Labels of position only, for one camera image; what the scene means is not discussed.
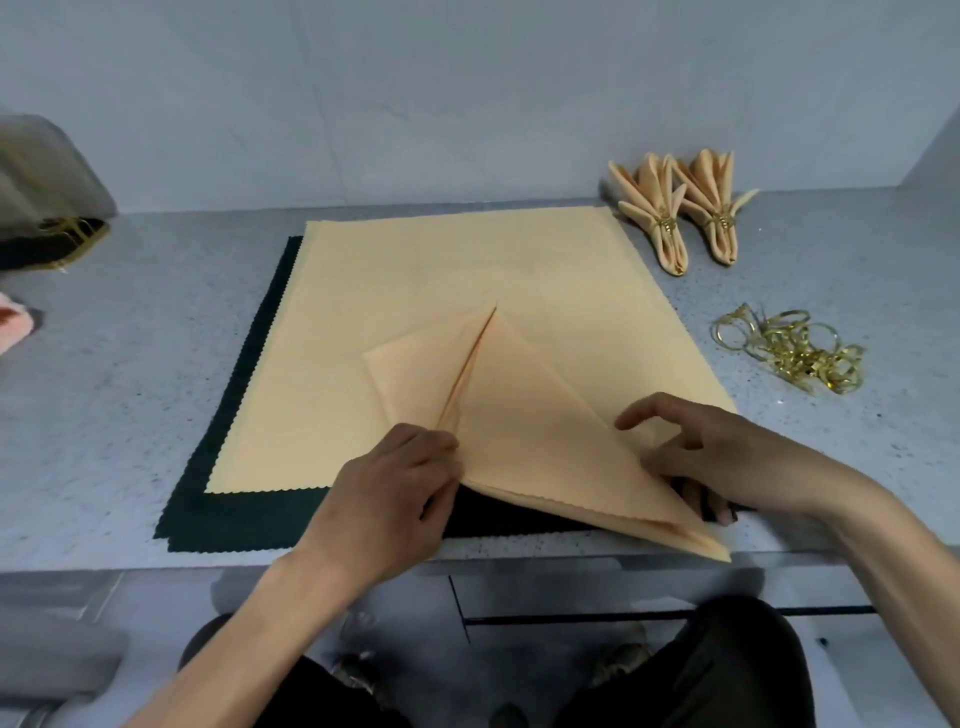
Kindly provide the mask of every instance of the forearm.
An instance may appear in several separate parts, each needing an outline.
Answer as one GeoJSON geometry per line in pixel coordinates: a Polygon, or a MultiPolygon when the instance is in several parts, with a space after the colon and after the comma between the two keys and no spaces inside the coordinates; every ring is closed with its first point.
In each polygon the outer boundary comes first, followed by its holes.
{"type": "Polygon", "coordinates": [[[825,522],[930,695],[960,726],[960,562],[879,486],[825,522]]]}
{"type": "Polygon", "coordinates": [[[293,554],[282,557],[126,728],[253,725],[303,650],[357,595],[336,569],[309,570],[293,554]]]}

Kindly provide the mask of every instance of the leg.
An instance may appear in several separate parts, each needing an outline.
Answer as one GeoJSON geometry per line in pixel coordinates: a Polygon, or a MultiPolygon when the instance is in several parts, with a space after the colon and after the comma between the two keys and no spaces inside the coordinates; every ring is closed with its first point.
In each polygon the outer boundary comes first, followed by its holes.
{"type": "MultiPolygon", "coordinates": [[[[183,650],[180,669],[229,619],[230,615],[221,615],[201,627],[183,650]]],[[[313,660],[301,657],[283,678],[254,728],[296,726],[307,721],[312,724],[316,720],[331,727],[410,728],[410,722],[396,711],[381,710],[367,691],[348,688],[313,660]]]]}
{"type": "Polygon", "coordinates": [[[578,692],[556,725],[812,728],[813,692],[786,619],[758,599],[725,596],[634,672],[578,692]]]}

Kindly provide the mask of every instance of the gray speckled countertop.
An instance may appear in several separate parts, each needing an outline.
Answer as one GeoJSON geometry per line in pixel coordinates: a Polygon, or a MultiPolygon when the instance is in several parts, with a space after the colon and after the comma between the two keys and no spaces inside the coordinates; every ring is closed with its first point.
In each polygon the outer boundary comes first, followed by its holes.
{"type": "MultiPolygon", "coordinates": [[[[151,537],[287,236],[311,219],[500,207],[130,215],[65,273],[0,280],[45,312],[44,326],[0,359],[0,571],[269,563],[276,552],[168,553],[151,537]]],[[[684,230],[682,279],[663,274],[642,233],[628,232],[744,415],[876,477],[960,545],[953,212],[894,190],[763,194],[739,219],[741,254],[730,270],[684,230]],[[865,386],[811,397],[717,348],[709,323],[743,301],[770,312],[810,308],[866,345],[865,386]]],[[[818,547],[802,526],[782,526],[748,514],[724,538],[740,557],[818,547]]],[[[590,532],[454,540],[440,557],[658,552],[590,532]]]]}

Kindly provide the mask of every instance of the person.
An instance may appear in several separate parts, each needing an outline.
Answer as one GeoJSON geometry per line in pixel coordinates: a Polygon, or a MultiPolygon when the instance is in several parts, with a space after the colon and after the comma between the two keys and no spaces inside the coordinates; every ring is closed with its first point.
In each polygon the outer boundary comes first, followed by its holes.
{"type": "MultiPolygon", "coordinates": [[[[650,473],[703,484],[720,511],[733,501],[826,527],[930,695],[960,725],[960,563],[937,537],[863,473],[730,412],[660,393],[631,404],[616,426],[653,417],[681,434],[644,458],[650,473]]],[[[236,614],[198,635],[196,654],[127,728],[302,724],[318,704],[325,725],[408,726],[301,654],[354,599],[439,547],[463,474],[457,445],[450,433],[398,425],[347,462],[297,545],[236,614]]],[[[758,600],[702,605],[653,657],[635,648],[621,658],[557,725],[813,725],[796,635],[758,600]]],[[[515,709],[498,719],[522,724],[515,709]]]]}

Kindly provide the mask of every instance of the pink object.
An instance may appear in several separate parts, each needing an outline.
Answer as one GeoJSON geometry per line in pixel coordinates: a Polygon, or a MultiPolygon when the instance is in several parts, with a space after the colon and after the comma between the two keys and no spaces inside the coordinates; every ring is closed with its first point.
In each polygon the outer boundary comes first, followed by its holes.
{"type": "Polygon", "coordinates": [[[34,319],[26,306],[0,293],[0,354],[34,330],[34,319]]]}

